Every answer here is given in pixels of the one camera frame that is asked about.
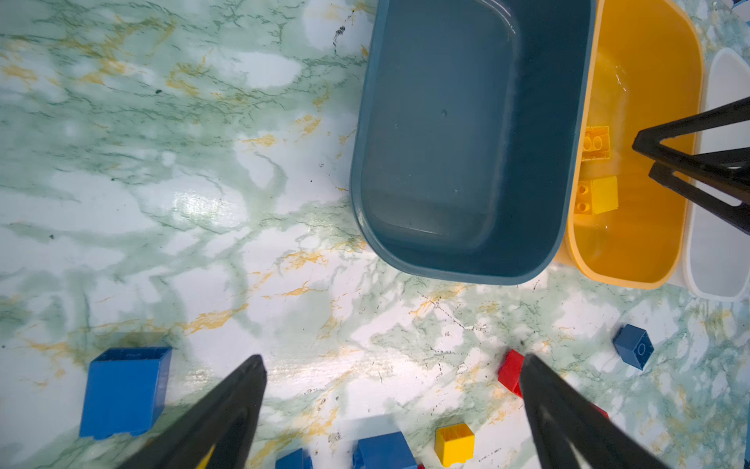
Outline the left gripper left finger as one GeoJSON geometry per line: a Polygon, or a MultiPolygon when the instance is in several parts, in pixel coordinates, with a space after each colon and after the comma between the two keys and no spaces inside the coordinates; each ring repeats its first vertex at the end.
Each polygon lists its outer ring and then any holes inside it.
{"type": "Polygon", "coordinates": [[[195,468],[216,446],[209,468],[243,468],[254,440],[267,369],[253,355],[122,468],[195,468]]]}

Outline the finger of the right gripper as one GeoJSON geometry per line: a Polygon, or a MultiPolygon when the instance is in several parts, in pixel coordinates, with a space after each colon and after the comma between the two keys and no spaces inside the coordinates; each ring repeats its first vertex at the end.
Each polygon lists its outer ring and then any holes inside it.
{"type": "Polygon", "coordinates": [[[743,98],[698,115],[641,130],[633,150],[686,175],[748,176],[749,148],[686,154],[662,144],[663,140],[749,121],[749,99],[743,98]]]}
{"type": "Polygon", "coordinates": [[[650,178],[658,184],[681,195],[701,208],[707,210],[714,216],[722,219],[744,234],[749,234],[749,205],[730,205],[710,193],[691,185],[674,175],[674,171],[665,165],[656,162],[650,170],[650,178]]]}

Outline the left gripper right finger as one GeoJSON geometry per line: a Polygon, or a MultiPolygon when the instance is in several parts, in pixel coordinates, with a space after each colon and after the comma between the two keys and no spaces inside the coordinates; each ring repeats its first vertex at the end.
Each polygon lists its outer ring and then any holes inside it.
{"type": "Polygon", "coordinates": [[[521,367],[525,412],[543,468],[663,468],[535,355],[521,367]]]}

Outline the white plastic bin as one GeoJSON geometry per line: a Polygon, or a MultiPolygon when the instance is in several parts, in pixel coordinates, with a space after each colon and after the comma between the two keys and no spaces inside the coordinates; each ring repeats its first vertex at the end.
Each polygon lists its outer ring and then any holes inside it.
{"type": "MultiPolygon", "coordinates": [[[[708,70],[703,109],[711,111],[749,96],[749,66],[730,48],[720,50],[708,70]]],[[[693,205],[687,224],[682,274],[695,295],[734,302],[749,283],[749,236],[693,205]]]]}

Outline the small blue lego brick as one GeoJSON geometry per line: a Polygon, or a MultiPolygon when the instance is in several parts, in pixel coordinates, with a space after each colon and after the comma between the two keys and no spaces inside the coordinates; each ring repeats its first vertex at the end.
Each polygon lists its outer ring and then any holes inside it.
{"type": "Polygon", "coordinates": [[[654,346],[644,328],[625,324],[613,338],[613,346],[624,363],[642,371],[652,353],[654,346]]]}

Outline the yellow plastic bin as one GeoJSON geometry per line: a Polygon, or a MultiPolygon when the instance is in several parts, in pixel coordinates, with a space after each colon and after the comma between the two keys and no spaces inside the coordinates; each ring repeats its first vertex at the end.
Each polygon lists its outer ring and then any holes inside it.
{"type": "Polygon", "coordinates": [[[689,16],[673,1],[601,1],[585,124],[609,129],[609,157],[580,160],[573,194],[613,177],[617,209],[581,213],[574,199],[558,262],[583,275],[641,289],[676,271],[688,203],[650,178],[652,159],[632,148],[639,131],[701,109],[704,59],[689,16]]]}

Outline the dark teal plastic bin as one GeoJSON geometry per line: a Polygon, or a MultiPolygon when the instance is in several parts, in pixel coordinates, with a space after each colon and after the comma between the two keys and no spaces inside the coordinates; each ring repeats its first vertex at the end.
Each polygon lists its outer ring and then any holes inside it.
{"type": "Polygon", "coordinates": [[[600,1],[382,1],[351,172],[368,245],[414,276],[519,285],[560,248],[600,1]]]}

